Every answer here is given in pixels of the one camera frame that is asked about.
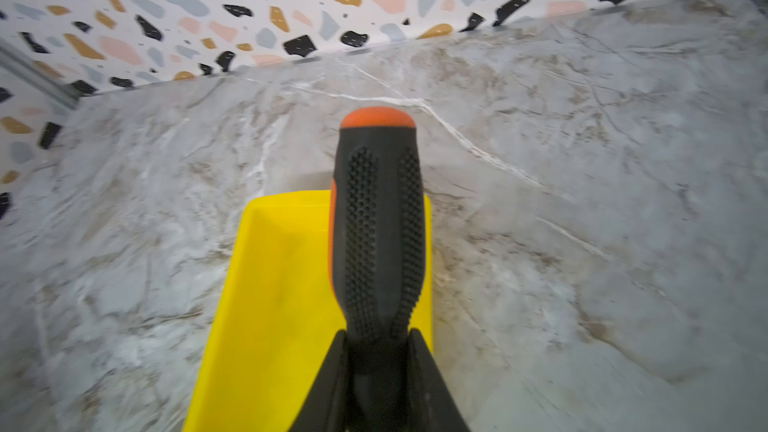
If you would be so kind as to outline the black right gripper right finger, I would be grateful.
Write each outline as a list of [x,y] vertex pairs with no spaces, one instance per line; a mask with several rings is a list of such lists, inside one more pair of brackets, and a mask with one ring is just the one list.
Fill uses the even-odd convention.
[[407,424],[409,431],[470,431],[416,328],[407,342]]

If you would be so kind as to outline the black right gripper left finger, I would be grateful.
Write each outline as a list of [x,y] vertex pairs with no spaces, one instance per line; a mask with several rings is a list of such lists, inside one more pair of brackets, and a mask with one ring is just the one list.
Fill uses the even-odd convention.
[[339,330],[326,353],[290,432],[344,432],[349,399],[349,347]]

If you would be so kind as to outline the black and orange screwdriver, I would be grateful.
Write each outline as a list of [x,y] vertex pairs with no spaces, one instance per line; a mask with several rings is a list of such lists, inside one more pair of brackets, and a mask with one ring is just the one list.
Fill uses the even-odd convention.
[[408,329],[425,267],[415,122],[392,107],[351,112],[339,129],[329,226],[329,276],[349,344],[351,431],[406,423]]

